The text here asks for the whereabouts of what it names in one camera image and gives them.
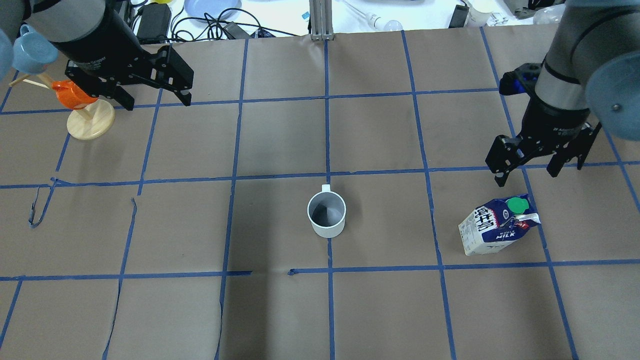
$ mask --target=light blue mug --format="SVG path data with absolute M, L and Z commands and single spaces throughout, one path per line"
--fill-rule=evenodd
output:
M 31 26 L 20 27 L 20 37 L 13 43 L 13 67 L 26 74 L 37 75 L 56 61 L 58 50 Z

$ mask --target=wooden base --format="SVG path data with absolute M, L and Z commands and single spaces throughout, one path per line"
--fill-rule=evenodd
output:
M 72 111 L 67 119 L 67 130 L 78 140 L 92 140 L 106 133 L 115 117 L 113 106 L 98 99 L 82 110 Z

